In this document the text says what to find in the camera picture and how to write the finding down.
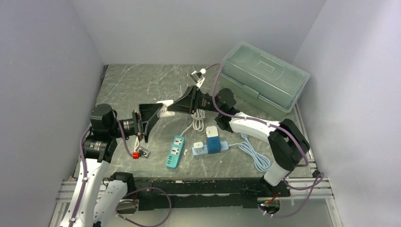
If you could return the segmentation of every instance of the plastic storage box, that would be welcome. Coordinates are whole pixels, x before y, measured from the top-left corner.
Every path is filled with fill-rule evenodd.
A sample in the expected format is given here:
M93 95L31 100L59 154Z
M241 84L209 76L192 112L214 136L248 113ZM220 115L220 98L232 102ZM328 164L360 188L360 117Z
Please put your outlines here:
M220 85L276 118L291 111L309 79L307 72L246 42L223 64Z

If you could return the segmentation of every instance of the light blue cable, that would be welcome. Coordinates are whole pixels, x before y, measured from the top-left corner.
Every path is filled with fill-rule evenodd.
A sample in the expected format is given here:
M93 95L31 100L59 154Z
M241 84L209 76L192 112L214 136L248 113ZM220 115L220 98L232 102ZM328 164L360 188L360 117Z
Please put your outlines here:
M270 160L266 156L257 153L255 149L253 149L251 143L248 140L248 135L241 133L241 137L245 139L244 142L230 144L229 147L238 145L243 152L247 153L253 158L255 167L259 172L267 172L267 170L271 166Z

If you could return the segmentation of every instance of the blue cube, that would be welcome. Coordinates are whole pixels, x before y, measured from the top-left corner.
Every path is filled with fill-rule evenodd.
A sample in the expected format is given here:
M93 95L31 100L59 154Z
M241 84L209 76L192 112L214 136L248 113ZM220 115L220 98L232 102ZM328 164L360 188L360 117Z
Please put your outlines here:
M206 144L208 145L208 154L216 154L221 151L219 136L206 138Z

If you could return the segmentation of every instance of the black metal frame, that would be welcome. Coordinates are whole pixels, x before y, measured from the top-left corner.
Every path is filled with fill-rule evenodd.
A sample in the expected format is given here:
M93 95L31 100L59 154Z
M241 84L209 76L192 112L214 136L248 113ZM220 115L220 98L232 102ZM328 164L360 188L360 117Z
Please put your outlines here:
M242 206L257 208L258 197L289 197L290 191L281 182L271 191L260 184L258 177L242 178L135 178L137 189L158 187L170 194L173 208ZM138 193L139 210L165 209L168 201L159 191Z

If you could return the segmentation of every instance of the red connector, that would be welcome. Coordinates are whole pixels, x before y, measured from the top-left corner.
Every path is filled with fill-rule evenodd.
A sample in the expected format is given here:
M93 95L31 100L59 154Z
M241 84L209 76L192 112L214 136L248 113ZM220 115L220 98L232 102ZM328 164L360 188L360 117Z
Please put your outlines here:
M132 154L132 158L133 158L133 159L138 159L138 158L139 158L139 152L134 152L134 153Z

